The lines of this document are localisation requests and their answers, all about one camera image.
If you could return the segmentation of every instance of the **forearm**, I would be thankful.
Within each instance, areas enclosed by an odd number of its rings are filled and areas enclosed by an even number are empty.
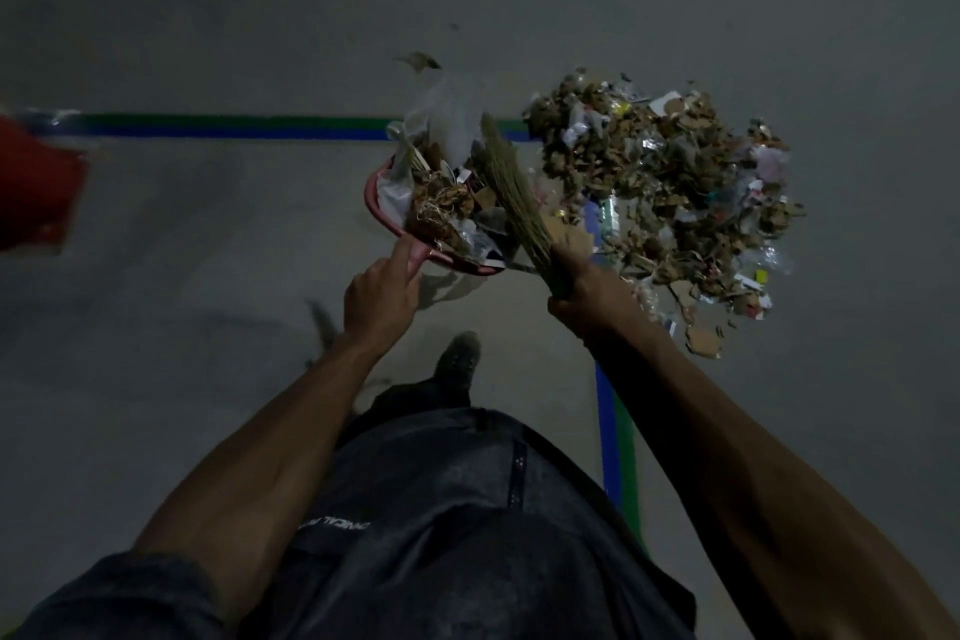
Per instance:
[[[349,337],[223,440],[174,489],[135,549],[195,560],[237,619],[269,581],[320,487],[379,354]]]
[[[650,330],[590,345],[757,636],[960,636],[880,531]]]

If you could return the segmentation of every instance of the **dark shirt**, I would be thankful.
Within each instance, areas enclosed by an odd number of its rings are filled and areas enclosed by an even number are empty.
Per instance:
[[[369,429],[329,476],[238,636],[692,638],[693,597],[600,488],[516,420],[433,410]],[[220,638],[210,580],[115,554],[18,638]]]

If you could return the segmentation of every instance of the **blue line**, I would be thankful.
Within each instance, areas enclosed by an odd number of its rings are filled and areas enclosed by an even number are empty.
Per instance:
[[[134,137],[144,139],[191,140],[323,140],[348,142],[388,142],[381,129],[339,129],[329,127],[284,127],[255,129],[251,127],[191,127],[183,125],[104,124],[73,125],[69,120],[55,127],[30,122],[23,124],[35,137]],[[526,132],[505,133],[513,142],[530,142]]]
[[[583,225],[593,235],[595,246],[600,246],[600,206],[593,200],[583,206]],[[594,261],[603,262],[603,256],[595,254]],[[617,413],[614,410],[614,389],[607,375],[596,367],[597,416],[600,420],[600,460],[603,465],[603,488],[606,496],[620,509],[623,506],[623,479],[620,476],[620,453],[617,446]]]

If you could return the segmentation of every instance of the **broom bristles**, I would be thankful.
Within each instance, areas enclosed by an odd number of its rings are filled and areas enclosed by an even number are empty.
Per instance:
[[[558,298],[569,298],[572,289],[570,275],[554,262],[550,253],[551,239],[547,233],[540,207],[530,191],[530,185],[517,163],[517,152],[497,128],[497,121],[487,112],[480,119],[480,130],[486,140],[486,149],[480,154],[480,172],[486,185],[493,190],[497,201],[507,213],[507,220],[523,250],[527,252],[536,272]]]

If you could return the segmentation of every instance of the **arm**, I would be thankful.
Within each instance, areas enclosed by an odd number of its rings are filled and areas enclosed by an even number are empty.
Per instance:
[[[550,313],[594,355],[757,637],[960,638],[917,570],[650,322],[616,274],[574,276]]]
[[[407,282],[413,245],[356,276],[343,300],[343,334],[302,377],[213,449],[163,501],[136,540],[139,552],[197,562],[235,624],[259,601],[317,495],[364,380],[406,332],[419,277]]]

